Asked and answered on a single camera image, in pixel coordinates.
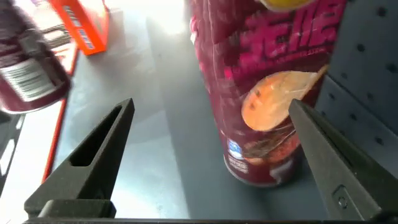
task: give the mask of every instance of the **maroon can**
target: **maroon can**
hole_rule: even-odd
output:
[[[66,96],[70,77],[42,34],[12,1],[0,1],[0,104],[8,113],[39,110]]]
[[[345,3],[275,12],[255,1],[193,1],[191,30],[224,161],[242,182],[272,187],[297,170],[288,108],[293,99],[315,104]]]

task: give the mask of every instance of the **perforated panel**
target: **perforated panel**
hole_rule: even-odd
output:
[[[398,1],[348,1],[316,105],[398,177]]]

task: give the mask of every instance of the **red chip can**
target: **red chip can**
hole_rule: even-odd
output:
[[[42,34],[11,0],[0,1],[0,105],[18,114],[67,95],[70,77]]]

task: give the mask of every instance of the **orange box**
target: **orange box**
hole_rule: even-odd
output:
[[[49,0],[85,55],[106,50],[109,13],[103,0]]]

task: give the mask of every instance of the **barcode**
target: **barcode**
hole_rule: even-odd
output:
[[[42,66],[34,59],[0,68],[0,72],[25,102],[46,96],[56,89]]]

